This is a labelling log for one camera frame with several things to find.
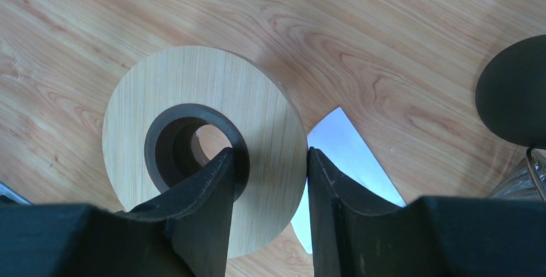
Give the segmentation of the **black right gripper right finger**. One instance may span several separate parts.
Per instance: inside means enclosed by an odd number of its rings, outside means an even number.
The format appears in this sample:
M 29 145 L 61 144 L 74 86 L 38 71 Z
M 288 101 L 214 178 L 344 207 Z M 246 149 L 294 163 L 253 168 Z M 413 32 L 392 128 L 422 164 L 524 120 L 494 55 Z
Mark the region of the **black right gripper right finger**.
M 544 276 L 545 204 L 422 196 L 398 207 L 308 152 L 316 276 Z

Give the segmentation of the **wooden ring dripper holder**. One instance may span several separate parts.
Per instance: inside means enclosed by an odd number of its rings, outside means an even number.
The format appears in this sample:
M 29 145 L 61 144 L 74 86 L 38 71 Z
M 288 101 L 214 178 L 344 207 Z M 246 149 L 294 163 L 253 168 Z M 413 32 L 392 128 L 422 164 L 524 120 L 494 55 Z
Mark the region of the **wooden ring dripper holder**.
M 117 84 L 104 117 L 106 171 L 125 210 L 162 188 L 145 162 L 153 121 L 181 104 L 216 110 L 248 149 L 249 177 L 235 200 L 229 258 L 253 253 L 290 223 L 303 194 L 308 151 L 303 125 L 278 86 L 250 61 L 206 46 L 180 46 L 138 62 Z

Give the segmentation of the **white paper coffee filter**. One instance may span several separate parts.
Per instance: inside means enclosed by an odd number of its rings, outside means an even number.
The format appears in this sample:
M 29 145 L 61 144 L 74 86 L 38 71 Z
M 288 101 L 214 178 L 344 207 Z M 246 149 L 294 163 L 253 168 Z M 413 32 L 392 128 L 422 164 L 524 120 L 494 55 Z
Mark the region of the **white paper coffee filter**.
M 406 202 L 344 110 L 331 111 L 307 135 L 310 148 L 321 150 L 358 187 L 341 191 L 350 207 L 379 215 L 405 207 Z

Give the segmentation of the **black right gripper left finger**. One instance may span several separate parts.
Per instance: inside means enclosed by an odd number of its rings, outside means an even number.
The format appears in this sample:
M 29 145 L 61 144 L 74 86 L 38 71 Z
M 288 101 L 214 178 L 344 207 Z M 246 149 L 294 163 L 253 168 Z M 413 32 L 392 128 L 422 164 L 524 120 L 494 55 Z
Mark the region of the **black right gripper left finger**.
M 235 152 L 129 212 L 31 204 L 1 186 L 2 276 L 223 276 Z

